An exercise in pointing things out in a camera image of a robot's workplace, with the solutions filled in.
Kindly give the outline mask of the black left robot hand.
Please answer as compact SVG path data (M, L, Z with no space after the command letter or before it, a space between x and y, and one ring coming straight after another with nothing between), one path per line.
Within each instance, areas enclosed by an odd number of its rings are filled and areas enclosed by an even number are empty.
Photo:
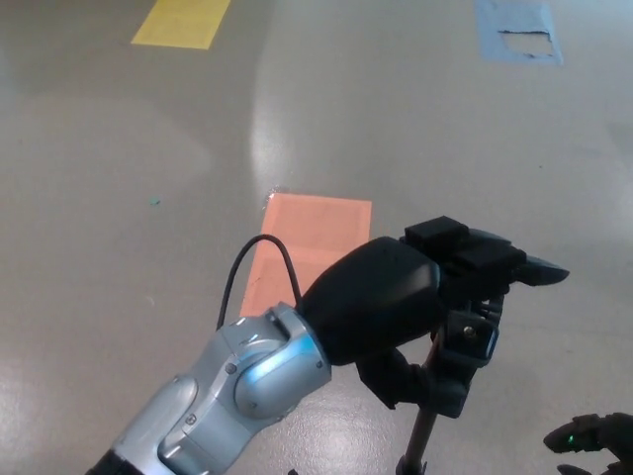
M569 274L442 216L336 261L304 294L302 315L329 363L355 364L385 406L456 419L492 358L511 285L554 285Z

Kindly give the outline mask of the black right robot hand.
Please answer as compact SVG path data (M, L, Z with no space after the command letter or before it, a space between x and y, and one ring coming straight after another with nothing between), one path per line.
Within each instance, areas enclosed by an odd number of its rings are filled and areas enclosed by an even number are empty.
M616 412L600 416L587 414L547 433L544 445L553 453L600 452L608 450L617 460L609 463L604 475L632 473L632 416Z

